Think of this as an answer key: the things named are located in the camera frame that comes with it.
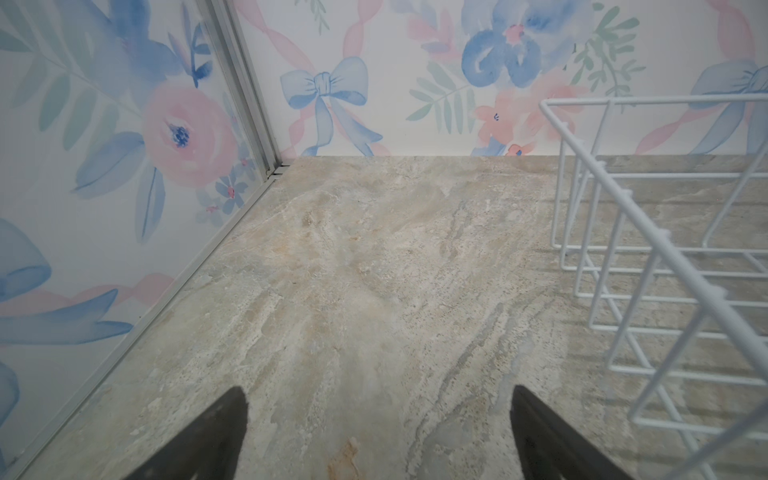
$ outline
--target green leaf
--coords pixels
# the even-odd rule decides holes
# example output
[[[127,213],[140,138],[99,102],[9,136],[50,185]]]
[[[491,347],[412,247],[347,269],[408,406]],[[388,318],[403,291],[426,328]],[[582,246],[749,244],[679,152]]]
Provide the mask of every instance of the green leaf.
[[[457,93],[453,97],[453,111],[456,113],[456,131],[459,134],[464,133],[464,107],[462,104],[462,94]]]
[[[623,43],[627,43],[628,41],[633,41],[635,37],[637,37],[637,35],[635,35],[634,33],[630,33],[616,40],[614,42],[614,45],[621,45]]]
[[[69,75],[63,74],[53,80],[48,93],[45,94],[38,122],[40,131],[46,131],[51,126],[64,109],[67,100],[69,100]]]
[[[96,106],[96,90],[93,88],[86,88],[78,96],[78,99],[74,101],[74,107],[72,113],[69,115],[69,121],[64,128],[64,137],[61,143],[64,145],[65,150],[69,150],[72,146],[80,140],[80,137],[88,128],[91,123],[91,116],[94,113],[94,107]]]
[[[0,8],[5,13],[5,16],[8,17],[8,20],[11,21],[11,25],[13,25],[18,34],[33,48],[40,48],[32,27],[27,22],[24,14],[22,14],[22,10],[16,5],[16,2],[13,0],[0,0]]]
[[[32,61],[27,74],[24,75],[21,83],[16,88],[16,92],[13,94],[11,106],[16,108],[26,103],[27,100],[32,98],[32,95],[37,93],[47,76],[48,62],[40,55],[35,56],[35,60]]]
[[[619,36],[615,33],[611,33],[605,30],[598,30],[598,35],[600,35],[601,38],[605,41],[616,41],[619,39]]]
[[[445,120],[445,129],[448,133],[451,133],[451,121],[453,113],[451,112],[451,104],[448,102],[448,98],[442,102],[442,113],[443,119]]]
[[[429,113],[430,110],[432,110],[432,104],[426,104],[423,107],[421,107],[420,109],[418,109],[417,111],[415,111],[412,114],[410,114],[408,116],[408,118],[406,118],[406,120],[408,120],[408,121],[421,120],[422,118],[424,118]]]
[[[629,20],[624,20],[619,25],[616,25],[614,27],[614,30],[629,30],[630,28],[635,28],[640,24],[640,20],[637,20],[635,17],[630,18]]]
[[[5,30],[0,30],[0,50],[31,51],[23,41],[9,34]]]
[[[433,94],[437,94],[440,96],[445,95],[445,92],[438,87],[437,85],[433,84],[431,81],[427,80],[426,78],[417,78],[416,83],[419,84],[419,87],[423,88],[424,90],[431,91]]]
[[[462,80],[465,80],[464,72],[462,71],[462,66],[458,63],[449,63],[445,66],[445,68],[448,69],[451,73],[454,74],[457,78],[461,78]]]
[[[88,42],[85,39],[85,30],[72,22],[65,21],[61,24],[61,33],[74,62],[78,64],[83,75],[90,78],[92,60],[91,52],[88,50]]]
[[[27,8],[27,12],[32,17],[32,21],[38,26],[38,32],[45,41],[51,46],[51,50],[61,59],[65,67],[72,68],[72,63],[69,61],[69,57],[64,52],[64,48],[61,46],[61,41],[56,35],[56,31],[53,29],[53,24],[45,14],[45,10],[40,6],[38,0],[25,0],[24,5]]]
[[[576,85],[581,80],[581,74],[584,73],[584,67],[581,67],[576,72],[576,75],[571,79],[571,85]]]
[[[472,133],[475,127],[475,91],[471,88],[467,90],[467,130]]]
[[[430,97],[423,91],[411,90],[411,95],[413,95],[414,97],[418,98],[421,101],[429,101],[429,102],[434,101],[432,97]]]
[[[602,30],[608,26],[609,23],[611,23],[614,18],[616,18],[616,15],[619,15],[619,8],[613,7],[607,12],[605,12],[605,16],[602,20],[600,20],[600,23],[598,24],[598,27],[595,30]]]
[[[98,149],[104,146],[107,141],[112,137],[115,128],[118,126],[118,118],[120,117],[120,111],[115,104],[109,104],[104,111],[101,112],[101,116],[98,119],[94,133],[91,134],[91,143],[88,145],[88,155],[90,157]]]
[[[445,73],[445,70],[443,70],[442,67],[437,65],[434,61],[430,61],[427,64],[427,71],[432,74],[432,77],[435,79],[438,85],[448,88],[449,90],[456,89],[456,84],[453,83],[453,80],[451,80],[448,74]]]
[[[435,102],[435,123],[437,124],[437,133],[440,133],[440,129],[442,128],[442,108],[440,108],[440,103]]]

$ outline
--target pink ribbon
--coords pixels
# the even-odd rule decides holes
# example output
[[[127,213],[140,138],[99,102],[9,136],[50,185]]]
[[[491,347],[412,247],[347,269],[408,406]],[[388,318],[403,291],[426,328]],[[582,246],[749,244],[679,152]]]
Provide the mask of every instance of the pink ribbon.
[[[113,289],[118,289],[118,297],[114,300],[113,307],[131,298],[146,306],[153,306],[173,282],[174,279],[168,275],[150,273],[139,280],[133,288],[123,285],[100,285],[84,290],[72,298],[37,288],[0,303],[0,316],[24,316],[51,312],[82,303]]]
[[[746,16],[736,7],[728,4],[729,0],[707,0],[712,8],[717,10],[717,43],[720,51],[723,52],[729,60],[740,58],[755,58],[755,40],[752,36],[750,24]],[[707,108],[705,110],[688,109],[680,120],[671,124],[659,127],[640,140],[636,155],[644,154],[653,150],[665,141],[669,140],[672,134],[677,131],[682,124],[707,117],[723,109],[723,106]],[[750,109],[747,112],[747,121],[751,114]]]

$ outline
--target marble floor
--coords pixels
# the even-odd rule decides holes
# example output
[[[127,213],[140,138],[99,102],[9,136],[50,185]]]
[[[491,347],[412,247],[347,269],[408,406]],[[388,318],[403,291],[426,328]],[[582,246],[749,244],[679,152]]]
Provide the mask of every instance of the marble floor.
[[[589,306],[558,269],[555,167],[299,159],[23,480],[122,478],[233,385],[250,404],[237,478],[516,479],[508,411],[519,383],[635,478],[659,478],[683,458],[680,437],[626,420],[644,379],[602,368],[611,336],[586,327]],[[684,235],[716,211],[700,200],[727,187],[635,190]],[[736,212],[760,202],[748,192]],[[765,219],[752,220],[739,241],[766,235]],[[730,358],[722,350],[699,353]],[[755,395],[675,387],[687,415],[725,423]],[[765,453],[740,443],[717,463],[720,478],[767,477]]]

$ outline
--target white wire rack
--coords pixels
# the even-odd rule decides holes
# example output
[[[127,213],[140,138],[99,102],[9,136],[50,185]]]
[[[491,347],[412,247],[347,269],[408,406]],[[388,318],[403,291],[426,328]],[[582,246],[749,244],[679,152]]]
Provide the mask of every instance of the white wire rack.
[[[578,298],[591,300],[587,324],[591,329],[613,333],[613,342],[605,356],[605,368],[628,375],[650,377],[647,385],[629,408],[628,418],[637,425],[658,429],[677,431],[688,451],[687,458],[666,474],[665,479],[680,478],[698,468],[707,480],[716,480],[714,470],[709,465],[712,457],[736,439],[746,436],[759,442],[768,441],[768,432],[756,431],[757,426],[768,418],[768,399],[761,396],[757,407],[738,419],[734,424],[723,428],[719,425],[706,425],[684,419],[678,408],[680,403],[665,386],[669,379],[679,379],[685,388],[686,382],[714,382],[727,385],[765,388],[768,380],[768,336],[759,335],[753,326],[740,314],[738,309],[746,307],[757,309],[760,316],[765,318],[768,302],[729,300],[727,291],[711,281],[739,280],[765,281],[768,280],[767,249],[723,248],[712,247],[710,240],[716,229],[725,219],[734,201],[742,193],[749,180],[767,178],[767,173],[758,171],[760,162],[768,151],[768,141],[758,150],[754,159],[741,173],[609,173],[605,162],[598,161],[601,140],[605,136],[611,115],[621,105],[660,105],[660,104],[696,104],[723,102],[758,102],[768,101],[768,94],[728,94],[702,96],[674,97],[645,97],[645,98],[555,98],[541,102],[541,110],[554,128],[561,135],[560,158],[557,186],[554,198],[554,217],[552,221],[551,245],[559,250],[560,268],[575,272],[574,295]],[[551,107],[565,105],[604,105],[604,113],[598,132],[588,150],[582,140],[576,138],[568,126],[558,120]],[[566,150],[575,153],[575,161],[570,181],[568,198],[564,198],[566,175]],[[593,190],[589,200],[588,212],[584,221],[584,233],[581,243],[570,243],[574,225],[579,218],[578,211],[588,182],[592,180]],[[711,221],[696,247],[676,247],[670,239],[667,230],[659,228],[655,222],[633,200],[632,192],[623,188],[626,180],[737,180],[730,196],[723,202],[719,213]],[[601,195],[607,192],[618,206],[618,214],[611,229],[611,235],[606,245],[596,245],[591,242]],[[561,222],[561,203],[567,201],[564,223]],[[639,245],[620,245],[623,233],[626,233],[627,219],[637,228],[644,239]],[[558,231],[562,232],[561,242],[557,242]],[[567,256],[570,253],[578,255],[576,265],[568,265]],[[644,267],[615,266],[617,255],[625,253],[647,255]],[[593,257],[602,256],[602,264],[596,265]],[[727,269],[704,270],[694,266],[691,257],[739,257],[750,266],[749,270],[732,271]],[[594,280],[591,292],[582,292],[584,274]],[[612,293],[608,279],[611,274],[623,276],[639,276],[634,292],[629,294]],[[658,277],[677,278],[691,296],[647,295],[648,287]],[[641,305],[655,305],[656,308],[670,304],[695,305],[695,313],[683,328],[672,326],[638,326],[642,314],[638,314]],[[602,310],[613,317],[615,323],[599,323],[598,314]],[[714,321],[719,331],[703,331],[707,321]],[[638,341],[640,336],[657,336],[674,341],[666,357],[652,364]],[[754,370],[754,376],[732,375],[723,373],[722,369],[713,371],[686,370],[678,367],[678,361],[687,351],[693,339],[729,340],[743,358]],[[637,360],[636,366],[618,365],[617,352],[624,348],[626,342]],[[658,399],[667,413],[667,419],[656,419],[643,416],[649,400],[658,395]]]

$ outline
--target watercolor flower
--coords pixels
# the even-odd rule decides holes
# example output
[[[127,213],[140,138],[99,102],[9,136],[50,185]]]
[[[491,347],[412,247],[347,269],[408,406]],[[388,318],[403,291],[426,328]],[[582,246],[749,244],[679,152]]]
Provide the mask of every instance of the watercolor flower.
[[[462,27],[472,37],[462,53],[462,71],[470,84],[485,87],[506,69],[512,84],[525,88],[540,72],[562,66],[574,44],[590,38],[592,12],[587,0],[467,0]]]
[[[221,210],[224,207],[224,202],[220,197],[212,198],[208,192],[203,189],[197,189],[195,191],[197,195],[197,202],[203,207],[201,211],[198,211],[195,215],[195,221],[197,223],[209,223],[214,227],[222,227],[224,220],[221,216]]]
[[[237,174],[235,173],[234,168],[228,176],[221,177],[219,180],[221,180],[221,182],[216,182],[216,191],[219,192],[219,195],[227,199],[221,207],[221,211],[226,215],[229,215],[232,213],[232,209],[235,205],[237,205],[237,208],[242,208],[245,204],[240,195],[245,193],[248,185],[245,182],[235,183],[237,181]]]
[[[515,136],[515,127],[520,120],[520,114],[515,108],[514,96],[513,90],[500,91],[496,95],[493,107],[482,106],[475,109],[477,119],[484,122],[478,133],[484,145],[488,145],[491,137],[502,145],[512,141]]]
[[[91,0],[56,0],[73,25],[93,40],[91,71],[106,94],[119,98],[126,90],[143,107],[152,91],[168,75],[181,73],[181,64],[167,45],[149,39],[147,0],[110,0],[105,15]]]
[[[533,151],[533,148],[536,146],[536,142],[532,141],[529,144],[525,145],[518,145],[518,144],[512,144],[509,146],[509,149],[507,149],[507,157],[520,157],[521,155],[528,155]]]
[[[530,90],[530,95],[520,98],[515,105],[518,113],[527,115],[523,123],[523,135],[535,137],[544,128],[548,140],[557,140],[560,134],[547,120],[538,104],[547,98],[574,98],[589,91],[586,87],[569,85],[568,80],[561,70],[553,70],[537,80]],[[552,112],[563,122],[568,124],[568,130],[574,131],[576,123],[571,117],[584,110],[580,105],[553,106]]]
[[[428,2],[421,3],[419,12],[410,0],[395,0],[392,8],[397,13],[411,14],[406,34],[411,40],[422,42],[422,49],[429,53],[430,60],[444,64],[462,56],[454,43],[453,20],[447,8],[440,12],[439,24],[437,11]]]
[[[154,166],[182,187],[226,176],[237,159],[229,118],[194,87],[157,87],[144,109],[143,136]]]
[[[239,177],[242,174],[246,174],[250,181],[256,181],[256,164],[253,159],[250,158],[250,151],[245,142],[240,142],[240,146],[237,148],[237,156],[239,157],[237,165],[235,165],[235,174]]]

